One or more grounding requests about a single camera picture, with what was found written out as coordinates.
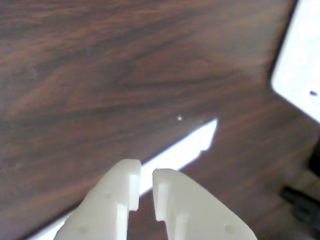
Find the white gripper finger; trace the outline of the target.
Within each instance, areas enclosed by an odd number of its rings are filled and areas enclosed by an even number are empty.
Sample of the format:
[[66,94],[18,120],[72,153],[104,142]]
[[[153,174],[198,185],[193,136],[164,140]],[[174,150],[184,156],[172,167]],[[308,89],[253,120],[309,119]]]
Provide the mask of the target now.
[[255,240],[251,228],[204,187],[173,169],[152,173],[155,218],[169,240]]
[[125,240],[129,213],[139,209],[142,164],[124,159],[88,192],[55,235],[56,240]]

